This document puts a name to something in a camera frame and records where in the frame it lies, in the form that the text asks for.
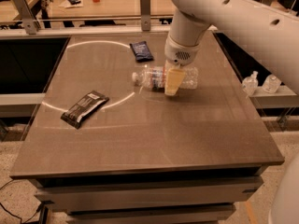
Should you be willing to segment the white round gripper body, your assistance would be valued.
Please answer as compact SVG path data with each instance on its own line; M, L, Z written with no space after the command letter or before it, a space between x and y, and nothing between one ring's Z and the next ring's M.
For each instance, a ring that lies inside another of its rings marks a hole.
M199 46L182 46L170 36L167 37L164 46L166 59L174 65L186 66L192 63L199 50Z

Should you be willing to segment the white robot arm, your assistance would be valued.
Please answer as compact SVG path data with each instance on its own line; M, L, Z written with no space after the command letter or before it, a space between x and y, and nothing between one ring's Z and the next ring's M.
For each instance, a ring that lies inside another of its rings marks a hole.
M194 61L204 32L215 26L299 93L299 19L252 0L171 0L176 10L164 53L174 65Z

